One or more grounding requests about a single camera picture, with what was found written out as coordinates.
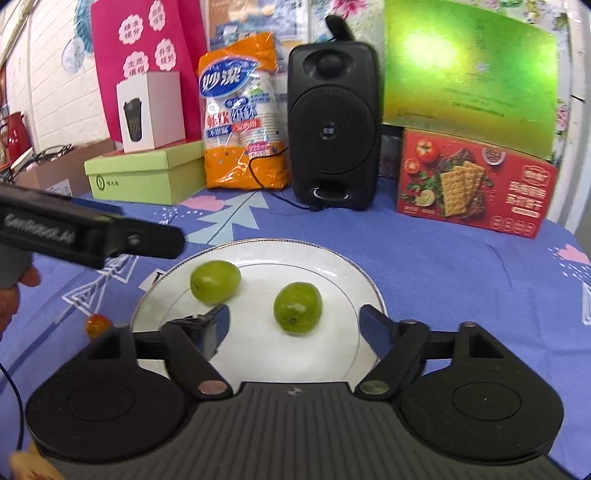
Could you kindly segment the person's left hand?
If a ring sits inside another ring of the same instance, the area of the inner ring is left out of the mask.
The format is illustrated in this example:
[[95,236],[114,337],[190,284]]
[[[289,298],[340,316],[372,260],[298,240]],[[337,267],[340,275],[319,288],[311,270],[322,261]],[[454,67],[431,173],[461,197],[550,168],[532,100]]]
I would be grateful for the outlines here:
[[39,271],[31,266],[17,281],[17,283],[9,288],[0,291],[0,335],[4,332],[12,322],[13,317],[18,312],[20,306],[20,286],[28,288],[37,287],[41,283],[41,275]]

